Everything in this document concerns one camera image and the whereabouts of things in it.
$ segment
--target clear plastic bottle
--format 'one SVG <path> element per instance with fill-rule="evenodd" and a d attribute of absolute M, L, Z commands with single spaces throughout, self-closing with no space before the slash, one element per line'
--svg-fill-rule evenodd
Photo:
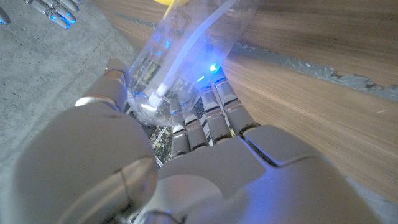
<path fill-rule="evenodd" d="M 145 125 L 174 126 L 190 110 L 253 17 L 258 0 L 189 0 L 161 20 L 131 68 L 128 103 Z"/>

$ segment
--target wood grain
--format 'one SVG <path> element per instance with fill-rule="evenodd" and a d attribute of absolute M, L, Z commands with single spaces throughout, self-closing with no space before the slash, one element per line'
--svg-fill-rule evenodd
<path fill-rule="evenodd" d="M 166 8 L 112 0 L 106 10 L 158 23 Z M 398 85 L 398 1 L 264 1 L 240 42 Z"/>
<path fill-rule="evenodd" d="M 165 10 L 165 7 L 143 0 L 114 0 L 114 2 L 115 4 L 110 6 L 103 0 L 95 0 L 97 6 L 109 20 L 140 50 L 154 29 L 122 19 L 114 12 L 157 22 L 162 16 L 160 12 Z M 338 42 L 329 44 L 327 41 L 320 42 L 316 39 L 313 42 L 296 40 L 299 35 L 292 32 L 294 29 L 297 29 L 300 35 L 307 35 L 308 38 L 312 34 L 321 35 L 323 32 L 325 32 L 325 36 L 333 37 L 332 31 L 329 34 L 327 28 L 324 28 L 326 31 L 318 30 L 319 27 L 316 25 L 306 29 L 297 27 L 293 29 L 299 23 L 294 26 L 288 25 L 287 21 L 294 23 L 298 20 L 297 17 L 289 18 L 291 14 L 301 14 L 301 16 L 308 16 L 312 19 L 316 17 L 312 15 L 316 14 L 312 12 L 313 8 L 308 9 L 309 6 L 305 1 L 297 2 L 297 6 L 290 8 L 283 4 L 281 9 L 274 6 L 275 15 L 270 18 L 279 19 L 279 22 L 285 24 L 285 27 L 278 30 L 277 21 L 268 23 L 267 26 L 275 29 L 273 31 L 275 35 L 268 39 L 270 42 L 262 41 L 263 43 L 260 43 L 260 41 L 256 42 L 257 39 L 252 38 L 256 37 L 257 33 L 261 34 L 260 37 L 264 40 L 268 38 L 268 32 L 265 31 L 267 28 L 260 25 L 248 27 L 241 41 L 248 41 L 263 47 L 267 47 L 266 43 L 270 49 L 275 45 L 273 50 L 307 60 L 311 58 L 312 61 L 316 61 L 317 58 L 320 58 L 325 62 L 323 64 L 327 65 L 326 62 L 328 62 L 332 67 L 341 66 L 346 69 L 344 71 L 347 73 L 359 73 L 362 70 L 367 70 L 369 66 L 384 67 L 384 70 L 380 70 L 383 72 L 372 73 L 373 76 L 370 77 L 375 80 L 378 78 L 385 86 L 396 83 L 398 68 L 396 64 L 392 63 L 391 58 L 396 57 L 393 51 L 397 46 L 391 40 L 390 34 L 380 33 L 380 38 L 375 37 L 374 42 L 368 43 L 367 47 L 362 49 L 357 49 L 357 45 L 360 45 L 362 40 L 351 44 L 350 47 L 340 46 L 341 43 Z M 346 8 L 350 8 L 351 5 L 347 2 L 341 5 L 336 4 L 335 10 L 328 12 L 331 14 L 329 16 L 336 21 L 341 21 L 341 24 L 345 24 L 340 14 L 343 17 L 348 16 Z M 374 9 L 368 9 L 368 14 L 373 17 L 396 13 L 396 11 L 386 10 L 391 5 L 388 2 L 381 1 L 380 5 L 376 3 L 373 5 Z M 331 3 L 325 1 L 314 10 L 318 11 L 324 8 L 324 12 L 326 12 L 329 7 L 331 7 Z M 276 16 L 279 14 L 278 10 L 286 11 L 287 9 L 289 10 L 285 14 L 281 14 L 280 17 Z M 352 11 L 359 12 L 363 12 L 365 9 L 365 7 L 359 6 L 350 8 Z M 265 10 L 261 8 L 256 17 L 262 13 L 265 13 Z M 391 26 L 395 27 L 396 21 L 392 20 Z M 341 34 L 339 38 L 342 40 L 352 38 L 354 41 L 355 38 L 352 35 L 352 33 Z M 383 55 L 386 55 L 386 60 L 376 60 Z M 246 58 L 234 52 L 228 56 L 223 68 L 234 90 L 257 122 L 273 124 L 309 142 L 333 161 L 345 175 L 375 190 L 391 202 L 398 203 L 398 103 L 260 60 Z"/>

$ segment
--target concrete floor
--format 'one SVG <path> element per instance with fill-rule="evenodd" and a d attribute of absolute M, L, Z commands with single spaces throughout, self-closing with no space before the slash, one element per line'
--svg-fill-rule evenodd
<path fill-rule="evenodd" d="M 57 113 L 73 106 L 110 58 L 131 66 L 137 52 L 89 0 L 77 23 L 62 29 L 24 1 L 0 1 L 0 202 L 21 149 Z M 348 179 L 383 223 L 398 223 L 398 207 Z"/>

